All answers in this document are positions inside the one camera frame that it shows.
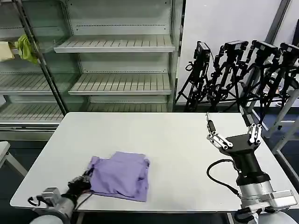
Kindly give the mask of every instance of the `purple cloth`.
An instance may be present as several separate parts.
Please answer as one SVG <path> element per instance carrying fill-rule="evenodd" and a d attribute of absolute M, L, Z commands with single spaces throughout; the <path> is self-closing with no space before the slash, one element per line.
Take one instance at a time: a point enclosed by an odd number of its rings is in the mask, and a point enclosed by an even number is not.
<path fill-rule="evenodd" d="M 91 190 L 97 195 L 146 202 L 150 161 L 143 154 L 116 152 L 110 159 L 93 156 Z"/>

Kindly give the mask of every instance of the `yellow cloth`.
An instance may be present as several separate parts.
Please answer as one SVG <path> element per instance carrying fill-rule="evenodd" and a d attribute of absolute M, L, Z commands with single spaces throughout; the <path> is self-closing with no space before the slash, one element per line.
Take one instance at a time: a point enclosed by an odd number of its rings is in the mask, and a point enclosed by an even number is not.
<path fill-rule="evenodd" d="M 20 36 L 18 41 L 14 42 L 15 47 L 19 50 L 21 59 L 37 64 L 37 57 L 32 53 L 32 48 L 26 34 Z"/>
<path fill-rule="evenodd" d="M 11 52 L 9 43 L 7 41 L 0 41 L 0 62 L 14 59 L 14 55 Z"/>

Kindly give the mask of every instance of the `dark floor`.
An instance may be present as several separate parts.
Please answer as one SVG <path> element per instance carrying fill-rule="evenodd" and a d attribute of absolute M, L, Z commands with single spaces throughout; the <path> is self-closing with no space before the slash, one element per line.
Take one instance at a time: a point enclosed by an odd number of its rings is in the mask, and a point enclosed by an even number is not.
<path fill-rule="evenodd" d="M 296 115 L 288 115 L 287 119 L 293 119 Z M 276 115 L 267 115 L 264 122 L 267 126 L 273 124 Z M 269 148 L 273 148 L 287 128 L 275 132 L 267 140 Z M 26 168 L 30 169 L 46 142 L 10 142 L 9 152 Z M 299 173 L 299 151 L 295 141 L 290 141 L 283 148 L 282 152 L 292 167 Z M 16 172 L 10 167 L 4 165 L 0 169 L 0 223 L 1 224 L 28 224 L 37 217 L 37 214 L 31 210 L 15 209 L 9 205 L 10 198 L 17 190 L 22 181 Z M 290 210 L 287 213 L 299 223 L 299 211 Z M 141 214 L 141 213 L 89 213 L 84 218 L 84 224 L 97 223 L 120 223 L 127 220 L 131 224 L 155 224 L 155 223 L 186 223 L 186 224 L 223 224 L 226 223 L 223 216 L 219 214 Z"/>

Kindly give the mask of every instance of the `green cloth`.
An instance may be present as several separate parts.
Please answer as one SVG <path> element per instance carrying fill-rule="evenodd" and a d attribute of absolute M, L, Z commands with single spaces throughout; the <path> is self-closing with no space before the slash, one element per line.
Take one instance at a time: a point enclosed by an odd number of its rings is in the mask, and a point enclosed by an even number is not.
<path fill-rule="evenodd" d="M 15 47 L 19 50 L 21 59 L 37 64 L 37 57 L 32 53 L 30 42 L 26 34 L 20 36 L 18 41 L 14 42 Z"/>

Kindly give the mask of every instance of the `shelf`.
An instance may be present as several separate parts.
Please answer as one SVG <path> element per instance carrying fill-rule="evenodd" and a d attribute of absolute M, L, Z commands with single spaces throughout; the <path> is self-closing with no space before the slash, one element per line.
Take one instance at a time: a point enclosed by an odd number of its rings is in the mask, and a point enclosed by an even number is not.
<path fill-rule="evenodd" d="M 71 87 L 73 74 L 54 74 L 60 92 Z M 0 74 L 0 95 L 53 95 L 41 73 Z"/>
<path fill-rule="evenodd" d="M 166 104 L 101 104 L 91 103 L 88 112 L 167 112 Z"/>
<path fill-rule="evenodd" d="M 59 39 L 55 39 L 57 37 L 39 37 L 38 39 L 38 44 L 39 47 L 41 49 L 42 53 L 49 53 L 52 52 L 54 50 L 55 46 L 60 45 L 61 43 L 63 43 L 63 39 L 59 38 Z M 14 55 L 18 55 L 19 54 L 19 50 L 16 49 L 14 47 L 14 42 L 18 41 L 18 37 L 13 37 L 13 38 L 6 38 L 6 39 L 0 39 L 0 41 L 8 41 L 10 42 L 10 47 L 11 47 L 11 52 Z"/>
<path fill-rule="evenodd" d="M 174 52 L 169 35 L 88 35 L 72 36 L 56 53 L 90 52 Z"/>
<path fill-rule="evenodd" d="M 169 77 L 162 74 L 84 73 L 70 95 L 170 95 Z"/>
<path fill-rule="evenodd" d="M 3 123 L 59 124 L 63 115 L 56 103 L 6 103 L 0 111 Z"/>

